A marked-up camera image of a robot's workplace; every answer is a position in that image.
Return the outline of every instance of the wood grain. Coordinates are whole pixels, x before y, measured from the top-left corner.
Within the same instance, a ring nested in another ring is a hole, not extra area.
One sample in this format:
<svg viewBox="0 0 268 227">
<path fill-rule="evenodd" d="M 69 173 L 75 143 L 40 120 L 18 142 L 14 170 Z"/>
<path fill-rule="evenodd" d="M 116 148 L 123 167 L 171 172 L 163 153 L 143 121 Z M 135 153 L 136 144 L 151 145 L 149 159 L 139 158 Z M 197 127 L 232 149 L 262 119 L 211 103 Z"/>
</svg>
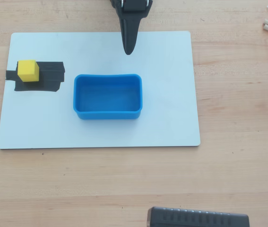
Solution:
<svg viewBox="0 0 268 227">
<path fill-rule="evenodd" d="M 267 0 L 154 0 L 141 31 L 191 32 L 198 148 L 0 150 L 0 226 L 145 227 L 152 206 L 268 226 Z M 13 32 L 119 31 L 108 0 L 0 0 L 0 112 Z"/>
</svg>

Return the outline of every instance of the blue container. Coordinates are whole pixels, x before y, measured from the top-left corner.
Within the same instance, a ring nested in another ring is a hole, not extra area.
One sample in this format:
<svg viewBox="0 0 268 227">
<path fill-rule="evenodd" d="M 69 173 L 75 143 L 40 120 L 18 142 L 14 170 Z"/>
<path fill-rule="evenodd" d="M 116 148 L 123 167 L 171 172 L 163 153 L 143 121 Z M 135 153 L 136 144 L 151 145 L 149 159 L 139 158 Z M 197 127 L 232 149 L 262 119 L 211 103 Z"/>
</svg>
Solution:
<svg viewBox="0 0 268 227">
<path fill-rule="evenodd" d="M 136 74 L 79 75 L 74 110 L 80 119 L 137 119 L 142 109 L 142 81 Z"/>
</svg>

